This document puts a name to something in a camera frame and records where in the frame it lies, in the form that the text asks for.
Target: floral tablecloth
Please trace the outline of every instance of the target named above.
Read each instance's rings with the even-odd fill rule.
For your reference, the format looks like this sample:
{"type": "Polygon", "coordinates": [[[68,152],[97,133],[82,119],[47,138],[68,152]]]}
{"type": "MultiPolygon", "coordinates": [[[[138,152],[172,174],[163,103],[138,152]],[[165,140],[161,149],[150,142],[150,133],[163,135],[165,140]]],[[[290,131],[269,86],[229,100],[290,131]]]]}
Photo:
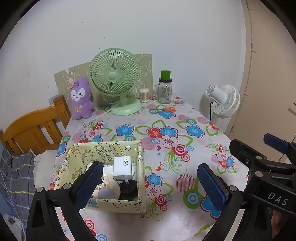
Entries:
{"type": "MultiPolygon", "coordinates": [[[[212,225],[220,212],[198,181],[198,165],[207,163],[228,185],[240,190],[247,183],[248,169],[231,156],[229,138],[178,96],[166,105],[152,97],[129,116],[106,113],[109,108],[96,110],[87,120],[70,120],[57,152],[50,188],[54,188],[65,152],[74,142],[141,140],[146,212],[120,214],[85,208],[79,211],[82,218],[99,241],[201,240],[198,234],[212,225]]],[[[66,237],[73,241],[61,209],[57,212],[66,237]]]]}

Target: glass jar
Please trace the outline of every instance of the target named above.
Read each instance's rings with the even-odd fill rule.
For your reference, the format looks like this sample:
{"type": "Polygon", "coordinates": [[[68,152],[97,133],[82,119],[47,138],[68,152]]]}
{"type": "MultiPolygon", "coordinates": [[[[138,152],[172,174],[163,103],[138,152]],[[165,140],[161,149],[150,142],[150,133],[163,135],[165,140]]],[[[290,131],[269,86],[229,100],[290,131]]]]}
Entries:
{"type": "Polygon", "coordinates": [[[172,100],[172,79],[163,80],[159,78],[159,84],[154,86],[153,94],[158,103],[169,104],[172,100]]]}

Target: desk fan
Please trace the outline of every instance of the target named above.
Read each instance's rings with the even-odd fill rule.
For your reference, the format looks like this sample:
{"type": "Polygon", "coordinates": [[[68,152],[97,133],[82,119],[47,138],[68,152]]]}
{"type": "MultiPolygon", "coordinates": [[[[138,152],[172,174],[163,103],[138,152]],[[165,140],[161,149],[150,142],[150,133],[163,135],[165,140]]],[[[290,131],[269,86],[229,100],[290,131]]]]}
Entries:
{"type": "Polygon", "coordinates": [[[141,109],[139,100],[126,98],[127,92],[136,85],[139,77],[139,62],[124,49],[106,49],[90,64],[90,81],[96,89],[103,95],[120,96],[120,100],[112,105],[111,112],[115,115],[129,115],[141,109]]]}
{"type": "Polygon", "coordinates": [[[217,117],[221,119],[232,116],[239,107],[240,95],[232,85],[223,85],[220,88],[210,85],[207,88],[207,95],[215,101],[215,106],[211,109],[217,117]]]}

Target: gray plaid blanket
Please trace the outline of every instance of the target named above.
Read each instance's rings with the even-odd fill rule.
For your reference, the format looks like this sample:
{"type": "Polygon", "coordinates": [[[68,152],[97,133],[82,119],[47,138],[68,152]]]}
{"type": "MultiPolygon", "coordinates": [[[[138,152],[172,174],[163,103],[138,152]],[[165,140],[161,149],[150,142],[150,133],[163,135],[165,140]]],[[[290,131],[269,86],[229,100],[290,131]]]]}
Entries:
{"type": "Polygon", "coordinates": [[[15,156],[6,149],[3,151],[0,160],[0,193],[23,221],[25,229],[35,193],[33,170],[33,156],[15,156]]]}

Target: green fan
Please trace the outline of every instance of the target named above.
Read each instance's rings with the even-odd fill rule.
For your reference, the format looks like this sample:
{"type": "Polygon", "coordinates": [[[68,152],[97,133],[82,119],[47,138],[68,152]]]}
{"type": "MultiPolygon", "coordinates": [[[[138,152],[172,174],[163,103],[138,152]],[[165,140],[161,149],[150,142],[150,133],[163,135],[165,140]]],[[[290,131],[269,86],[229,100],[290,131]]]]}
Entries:
{"type": "Polygon", "coordinates": [[[90,64],[90,81],[97,90],[103,95],[120,96],[120,100],[112,105],[111,112],[115,115],[129,115],[141,109],[142,104],[138,99],[126,97],[139,77],[139,62],[124,49],[106,49],[90,64]]]}

